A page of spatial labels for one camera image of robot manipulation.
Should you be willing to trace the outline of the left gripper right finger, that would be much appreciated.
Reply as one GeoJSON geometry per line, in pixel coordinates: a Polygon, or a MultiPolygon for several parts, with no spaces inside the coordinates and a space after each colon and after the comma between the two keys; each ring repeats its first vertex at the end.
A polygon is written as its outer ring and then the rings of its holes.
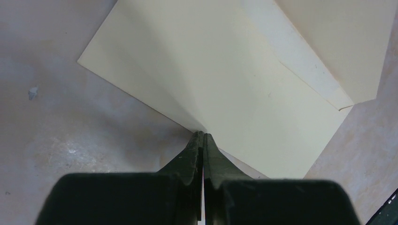
{"type": "Polygon", "coordinates": [[[330,180],[253,179],[203,139],[208,225],[357,225],[342,187],[330,180]]]}

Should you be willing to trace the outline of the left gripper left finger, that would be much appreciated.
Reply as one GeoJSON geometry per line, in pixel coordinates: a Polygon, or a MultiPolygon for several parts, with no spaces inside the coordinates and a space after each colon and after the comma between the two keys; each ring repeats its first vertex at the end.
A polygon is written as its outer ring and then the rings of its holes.
{"type": "Polygon", "coordinates": [[[69,173],[53,186],[38,225],[196,225],[201,220],[203,132],[157,172],[69,173]]]}

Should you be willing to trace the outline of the yellow envelope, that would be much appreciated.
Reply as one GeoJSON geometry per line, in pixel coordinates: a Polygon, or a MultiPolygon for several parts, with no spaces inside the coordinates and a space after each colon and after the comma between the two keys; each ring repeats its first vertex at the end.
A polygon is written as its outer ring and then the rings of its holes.
{"type": "Polygon", "coordinates": [[[269,178],[374,99],[395,0],[119,0],[78,63],[269,178]]]}

